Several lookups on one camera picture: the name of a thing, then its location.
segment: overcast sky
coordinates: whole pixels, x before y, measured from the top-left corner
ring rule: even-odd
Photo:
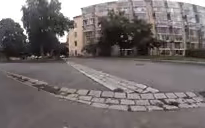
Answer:
[[[2,18],[12,18],[22,25],[21,7],[26,0],[0,0],[0,20]],[[97,3],[103,3],[114,0],[60,0],[62,2],[62,13],[70,18],[80,15],[81,8]],[[177,0],[205,6],[205,0]]]

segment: building facade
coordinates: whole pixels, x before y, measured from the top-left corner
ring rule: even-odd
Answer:
[[[158,54],[184,55],[186,49],[205,48],[205,7],[169,0],[119,0],[82,8],[83,45],[98,41],[98,19],[109,10],[152,24],[154,37],[166,42]]]
[[[83,18],[82,16],[76,16],[73,18],[74,28],[69,30],[67,41],[69,45],[70,56],[82,55],[82,49],[84,47],[83,42]]]

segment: curb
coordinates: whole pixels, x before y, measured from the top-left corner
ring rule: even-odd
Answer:
[[[167,62],[167,63],[194,64],[194,65],[204,65],[205,66],[205,62],[194,62],[194,61],[153,60],[153,59],[136,59],[135,61]]]
[[[49,85],[46,82],[3,71],[9,78],[35,87],[39,91],[69,101],[96,108],[128,112],[176,111],[189,108],[205,108],[205,98],[193,92],[128,94],[112,91],[70,89]]]

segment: wall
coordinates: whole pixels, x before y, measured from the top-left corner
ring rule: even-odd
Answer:
[[[68,33],[69,55],[82,55],[83,49],[83,19],[82,16],[74,17],[74,29]]]

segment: tree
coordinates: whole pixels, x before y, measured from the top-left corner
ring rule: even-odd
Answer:
[[[124,12],[109,11],[108,16],[100,18],[101,38],[98,43],[101,52],[110,55],[111,46],[120,49],[137,48],[138,54],[147,55],[149,49],[158,47],[153,38],[151,25],[137,18],[129,20]]]
[[[23,25],[26,29],[34,54],[44,55],[59,49],[57,36],[73,27],[73,21],[61,12],[58,0],[27,0],[22,7]]]
[[[153,38],[151,25],[144,20],[133,19],[128,26],[128,35],[132,46],[137,48],[138,54],[147,55],[149,49],[158,47],[158,42]]]
[[[0,50],[6,57],[20,56],[26,43],[23,32],[19,23],[10,18],[0,21]]]
[[[101,26],[101,38],[98,46],[102,55],[109,56],[113,45],[119,45],[121,49],[128,46],[126,30],[129,20],[123,12],[116,13],[111,10],[108,12],[108,16],[100,18],[99,24]]]

